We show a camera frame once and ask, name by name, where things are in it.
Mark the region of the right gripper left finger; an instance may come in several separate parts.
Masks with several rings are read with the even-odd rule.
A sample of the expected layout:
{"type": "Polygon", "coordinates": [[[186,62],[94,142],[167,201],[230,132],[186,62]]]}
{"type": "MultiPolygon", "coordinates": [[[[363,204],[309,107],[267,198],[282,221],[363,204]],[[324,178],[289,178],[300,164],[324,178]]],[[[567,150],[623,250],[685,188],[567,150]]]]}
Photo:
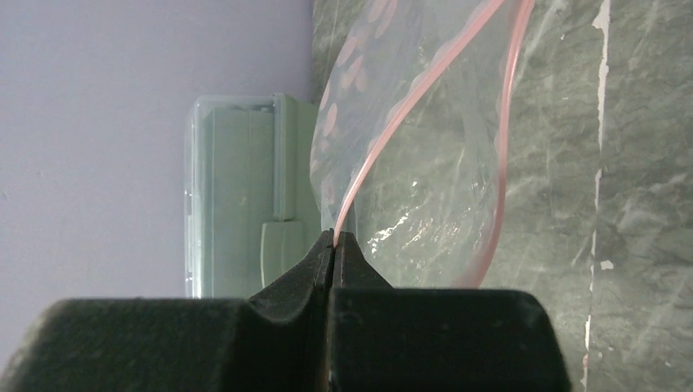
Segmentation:
{"type": "Polygon", "coordinates": [[[45,309],[4,391],[326,391],[333,232],[247,299],[73,298],[45,309]]]}

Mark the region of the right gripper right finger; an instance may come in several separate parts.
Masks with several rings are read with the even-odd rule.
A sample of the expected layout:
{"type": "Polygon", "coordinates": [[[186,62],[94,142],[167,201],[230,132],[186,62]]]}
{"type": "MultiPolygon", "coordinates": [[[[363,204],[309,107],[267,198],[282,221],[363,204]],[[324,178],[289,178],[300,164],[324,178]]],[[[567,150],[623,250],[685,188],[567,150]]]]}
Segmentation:
{"type": "Polygon", "coordinates": [[[351,233],[334,250],[334,391],[569,391],[546,310],[508,289],[395,288],[351,233]]]}

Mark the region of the clear zip top bag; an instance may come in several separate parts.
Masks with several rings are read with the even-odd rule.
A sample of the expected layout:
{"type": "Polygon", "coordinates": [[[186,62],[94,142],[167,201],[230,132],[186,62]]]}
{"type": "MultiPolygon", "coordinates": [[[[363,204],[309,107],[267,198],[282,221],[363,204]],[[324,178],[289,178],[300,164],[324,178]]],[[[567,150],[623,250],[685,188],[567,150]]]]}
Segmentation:
{"type": "Polygon", "coordinates": [[[320,223],[399,287],[479,287],[503,222],[531,1],[370,1],[325,83],[320,223]]]}

